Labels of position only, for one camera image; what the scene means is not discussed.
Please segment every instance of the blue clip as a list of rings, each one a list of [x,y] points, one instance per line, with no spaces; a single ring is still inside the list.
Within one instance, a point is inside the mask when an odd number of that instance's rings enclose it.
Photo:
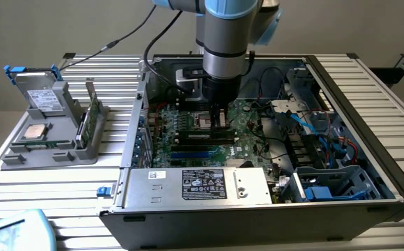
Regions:
[[[61,72],[60,72],[60,70],[58,70],[58,68],[56,67],[54,64],[52,64],[50,70],[52,70],[52,72],[53,72],[54,75],[56,75],[56,80],[64,81],[64,80],[62,80],[62,76],[61,76]]]
[[[341,154],[347,153],[345,149],[341,148],[341,146],[335,143],[333,143],[333,148],[335,151],[338,151]]]
[[[366,192],[359,191],[354,195],[350,196],[335,196],[331,197],[331,200],[362,200],[366,197]]]
[[[26,67],[25,66],[14,66],[10,69],[10,73],[22,73],[24,71],[26,71]]]
[[[110,197],[110,188],[109,187],[99,187],[95,190],[95,197]]]
[[[339,200],[361,200],[365,198],[366,192],[359,191],[349,196],[331,196],[327,187],[307,187],[303,189],[305,198],[309,201],[339,201]]]
[[[8,76],[9,80],[10,80],[10,83],[13,85],[16,85],[16,81],[13,80],[12,76],[10,76],[10,70],[9,70],[10,66],[9,65],[5,65],[4,66],[4,70],[5,70],[5,75]]]

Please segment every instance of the barcode sticker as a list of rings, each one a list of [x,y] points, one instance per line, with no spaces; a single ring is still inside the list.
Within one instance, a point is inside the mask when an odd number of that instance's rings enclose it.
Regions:
[[[28,90],[26,91],[37,109],[45,111],[61,111],[62,107],[58,103],[53,90]]]

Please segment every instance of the sticker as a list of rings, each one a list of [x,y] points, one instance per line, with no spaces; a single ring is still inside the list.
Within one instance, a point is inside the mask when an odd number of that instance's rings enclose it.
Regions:
[[[62,107],[57,101],[53,90],[28,90],[37,109],[41,111],[61,111]]]
[[[147,172],[147,179],[165,179],[166,171]]]
[[[183,200],[217,200],[226,198],[222,169],[182,170],[181,186],[181,197]]]

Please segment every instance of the green circuit board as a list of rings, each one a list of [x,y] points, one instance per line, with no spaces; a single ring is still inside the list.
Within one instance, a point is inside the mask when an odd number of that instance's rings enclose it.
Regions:
[[[210,145],[206,158],[170,158],[170,153],[173,153],[170,148],[178,146],[174,143],[177,130],[209,131],[209,129],[197,128],[194,123],[197,115],[206,112],[178,112],[171,105],[159,109],[159,120],[155,119],[151,126],[154,132],[153,168],[231,166],[230,160],[234,159],[250,161],[254,167],[270,168],[270,160],[261,158],[251,149],[254,145],[259,149],[263,141],[251,135],[246,128],[247,121],[257,123],[257,114],[245,111],[243,106],[250,107],[250,103],[237,100],[230,104],[227,110],[226,121],[230,121],[227,131],[235,132],[234,144]],[[269,158],[270,156],[267,153],[262,153],[262,157]]]

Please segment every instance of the power supply label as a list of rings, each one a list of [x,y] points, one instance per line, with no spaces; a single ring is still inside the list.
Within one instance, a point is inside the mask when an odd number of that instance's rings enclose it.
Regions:
[[[226,198],[222,169],[182,170],[181,197],[183,200],[218,200]]]

